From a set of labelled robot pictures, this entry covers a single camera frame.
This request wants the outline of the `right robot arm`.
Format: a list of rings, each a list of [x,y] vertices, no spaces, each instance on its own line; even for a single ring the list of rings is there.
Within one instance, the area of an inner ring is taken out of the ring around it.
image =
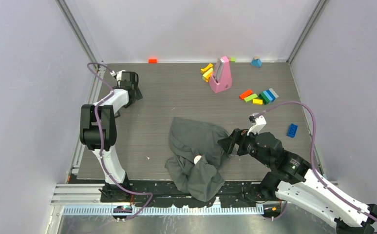
[[[247,134],[234,129],[218,140],[226,153],[250,155],[270,169],[260,183],[266,200],[279,198],[317,216],[338,234],[373,234],[377,205],[365,204],[345,194],[327,181],[299,155],[285,150],[273,134]]]

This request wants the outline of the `grey t-shirt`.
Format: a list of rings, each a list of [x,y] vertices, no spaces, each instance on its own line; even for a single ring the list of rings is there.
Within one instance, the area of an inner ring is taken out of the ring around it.
[[[165,164],[176,188],[193,198],[206,202],[221,189],[224,179],[219,170],[230,161],[218,140],[229,133],[220,125],[174,117],[169,132],[169,147],[173,152]],[[194,158],[201,155],[195,165]]]

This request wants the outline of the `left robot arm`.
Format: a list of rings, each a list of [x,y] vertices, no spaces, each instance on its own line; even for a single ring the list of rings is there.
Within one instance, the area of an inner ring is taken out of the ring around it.
[[[120,202],[127,201],[132,192],[126,171],[119,162],[115,143],[117,140],[116,118],[121,108],[128,108],[143,98],[138,87],[136,72],[121,70],[111,72],[117,85],[100,101],[84,104],[80,110],[80,142],[97,157],[105,176],[105,187]]]

